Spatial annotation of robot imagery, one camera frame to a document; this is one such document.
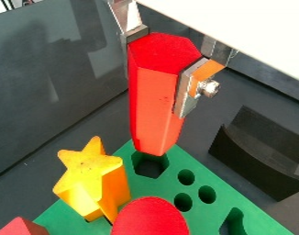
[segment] yellow star block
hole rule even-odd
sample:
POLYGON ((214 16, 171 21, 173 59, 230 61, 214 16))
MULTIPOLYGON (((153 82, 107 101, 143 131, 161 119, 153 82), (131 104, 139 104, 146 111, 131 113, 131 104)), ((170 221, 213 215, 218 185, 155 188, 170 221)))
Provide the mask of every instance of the yellow star block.
POLYGON ((118 207, 130 199, 123 159, 107 156, 101 137, 94 137, 83 151, 58 152, 67 172, 54 193, 93 221, 103 215, 114 223, 118 207))

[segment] green board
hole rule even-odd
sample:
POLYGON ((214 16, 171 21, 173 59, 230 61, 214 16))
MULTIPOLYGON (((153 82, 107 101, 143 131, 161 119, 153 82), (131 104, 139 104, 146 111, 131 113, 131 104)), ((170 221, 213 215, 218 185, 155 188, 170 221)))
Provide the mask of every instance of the green board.
MULTIPOLYGON (((159 196, 175 204, 193 235, 218 235, 223 224, 231 235, 293 234, 178 146, 155 158, 137 152, 130 141, 114 156, 125 159, 133 197, 159 196), (154 161, 162 166, 158 178, 137 174, 154 161)), ((106 218, 87 223, 62 200, 35 222, 51 235, 110 234, 113 229, 106 218)))

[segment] white panel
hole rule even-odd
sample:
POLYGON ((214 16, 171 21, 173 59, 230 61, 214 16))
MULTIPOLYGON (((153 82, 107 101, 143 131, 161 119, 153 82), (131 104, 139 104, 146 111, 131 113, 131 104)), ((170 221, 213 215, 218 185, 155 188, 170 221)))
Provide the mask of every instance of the white panel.
POLYGON ((299 0, 137 0, 299 79, 299 0))

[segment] red block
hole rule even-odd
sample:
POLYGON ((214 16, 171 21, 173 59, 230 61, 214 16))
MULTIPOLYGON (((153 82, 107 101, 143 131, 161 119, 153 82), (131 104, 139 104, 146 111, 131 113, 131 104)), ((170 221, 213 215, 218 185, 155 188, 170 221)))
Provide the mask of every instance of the red block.
POLYGON ((17 217, 0 229, 0 235, 50 235, 50 233, 39 224, 26 218, 17 217))
POLYGON ((154 196, 134 200, 119 213, 111 235, 189 235, 182 213, 154 196))
POLYGON ((162 156, 185 119, 173 113, 178 75, 202 57, 187 38, 153 33, 127 46, 130 128, 138 151, 162 156))

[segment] screw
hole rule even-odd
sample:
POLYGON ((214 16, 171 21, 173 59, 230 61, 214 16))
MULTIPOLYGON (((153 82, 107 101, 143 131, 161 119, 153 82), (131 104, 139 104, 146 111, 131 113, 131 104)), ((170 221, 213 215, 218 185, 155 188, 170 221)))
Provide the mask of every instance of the screw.
POLYGON ((215 80, 206 80, 199 85, 201 94, 209 98, 213 98, 219 91, 221 84, 215 80))

